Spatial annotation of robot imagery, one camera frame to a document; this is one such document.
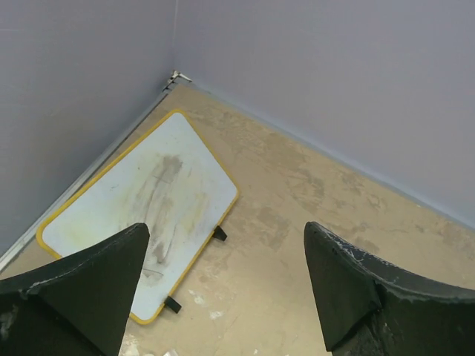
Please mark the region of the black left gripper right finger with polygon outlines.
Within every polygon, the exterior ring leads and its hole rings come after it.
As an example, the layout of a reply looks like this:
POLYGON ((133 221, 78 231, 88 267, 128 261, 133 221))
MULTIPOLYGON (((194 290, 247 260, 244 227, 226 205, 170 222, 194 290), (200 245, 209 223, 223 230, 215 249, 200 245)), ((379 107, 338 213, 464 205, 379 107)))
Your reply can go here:
POLYGON ((474 290, 399 268, 317 222, 305 225, 304 251, 328 352, 474 354, 474 290))

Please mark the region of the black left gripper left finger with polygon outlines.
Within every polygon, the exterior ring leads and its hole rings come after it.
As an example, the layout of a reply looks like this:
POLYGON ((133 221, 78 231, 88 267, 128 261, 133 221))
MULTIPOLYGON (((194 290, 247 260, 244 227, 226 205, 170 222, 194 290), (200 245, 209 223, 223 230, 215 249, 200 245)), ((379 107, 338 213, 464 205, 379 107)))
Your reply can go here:
POLYGON ((118 355, 148 246, 135 223, 1 281, 2 355, 118 355))

